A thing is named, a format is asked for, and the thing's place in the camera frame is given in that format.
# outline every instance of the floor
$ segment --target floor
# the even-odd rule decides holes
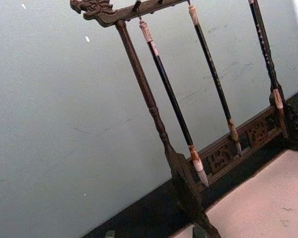
[[[298,152],[278,155],[207,215],[223,238],[298,238]],[[176,238],[192,238],[192,226]]]

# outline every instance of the carved wooden crossbar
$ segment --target carved wooden crossbar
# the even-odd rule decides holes
[[[141,3],[139,7],[140,15],[154,13],[157,10],[174,6],[184,1],[185,0],[147,0]],[[198,223],[209,237],[220,238],[219,232],[211,225],[201,205],[201,191],[203,191],[205,187],[197,177],[191,158],[186,159],[183,154],[177,153],[171,146],[154,96],[129,36],[126,21],[137,17],[137,13],[133,11],[134,6],[114,10],[109,0],[71,0],[70,2],[71,8],[76,12],[81,13],[81,11],[85,11],[83,16],[86,20],[95,19],[103,27],[116,26],[146,105],[164,145],[165,156],[171,168],[172,181],[175,185],[182,208],[184,208],[191,217],[192,222]],[[211,185],[268,142],[276,137],[283,137],[285,130],[282,130],[281,125],[286,124],[287,126],[287,133],[290,136],[290,139],[287,140],[288,144],[291,145],[293,149],[298,149],[298,115],[293,108],[285,102],[282,87],[278,82],[276,83],[285,104],[285,118],[279,116],[271,94],[271,105],[237,128],[240,139],[243,138],[243,140],[241,140],[241,157],[237,155],[236,148],[233,145],[229,133],[199,152],[203,164],[206,165],[207,175]]]
[[[141,3],[139,11],[141,15],[145,15],[184,1],[186,0],[148,0]],[[120,20],[129,21],[138,17],[133,11],[134,5],[113,10],[113,5],[109,4],[109,0],[72,0],[71,8],[78,13],[82,10],[86,11],[83,15],[84,19],[95,19],[103,27],[112,26]]]

